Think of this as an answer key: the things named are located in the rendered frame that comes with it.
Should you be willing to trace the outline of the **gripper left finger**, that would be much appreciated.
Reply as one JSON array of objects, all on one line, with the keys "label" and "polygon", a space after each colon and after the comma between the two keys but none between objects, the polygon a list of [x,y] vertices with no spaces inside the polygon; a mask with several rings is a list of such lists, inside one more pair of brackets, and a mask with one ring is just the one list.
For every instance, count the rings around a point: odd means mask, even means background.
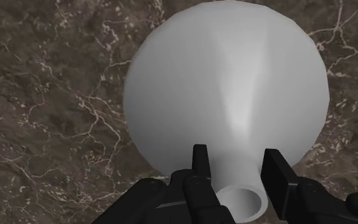
[{"label": "gripper left finger", "polygon": [[92,224],[235,224],[211,186],[207,146],[193,147],[191,169],[173,172],[170,183],[138,180]]}]

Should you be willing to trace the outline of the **white round vase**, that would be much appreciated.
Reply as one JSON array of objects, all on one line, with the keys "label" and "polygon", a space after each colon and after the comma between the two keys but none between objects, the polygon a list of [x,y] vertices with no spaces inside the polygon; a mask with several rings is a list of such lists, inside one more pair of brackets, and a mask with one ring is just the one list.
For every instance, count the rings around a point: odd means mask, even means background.
[{"label": "white round vase", "polygon": [[156,28],[125,76],[139,153],[164,175],[207,146],[212,187],[238,223],[268,207],[264,151],[297,164],[326,120],[329,88],[313,40],[290,18],[237,0],[200,3]]}]

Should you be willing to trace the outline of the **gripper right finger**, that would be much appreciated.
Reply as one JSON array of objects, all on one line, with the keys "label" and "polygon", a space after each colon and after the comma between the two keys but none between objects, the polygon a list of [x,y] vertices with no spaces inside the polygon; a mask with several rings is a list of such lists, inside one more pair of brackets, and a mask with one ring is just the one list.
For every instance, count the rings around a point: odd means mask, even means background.
[{"label": "gripper right finger", "polygon": [[280,220],[288,224],[358,224],[358,192],[345,200],[318,181],[296,175],[283,155],[266,149],[261,180]]}]

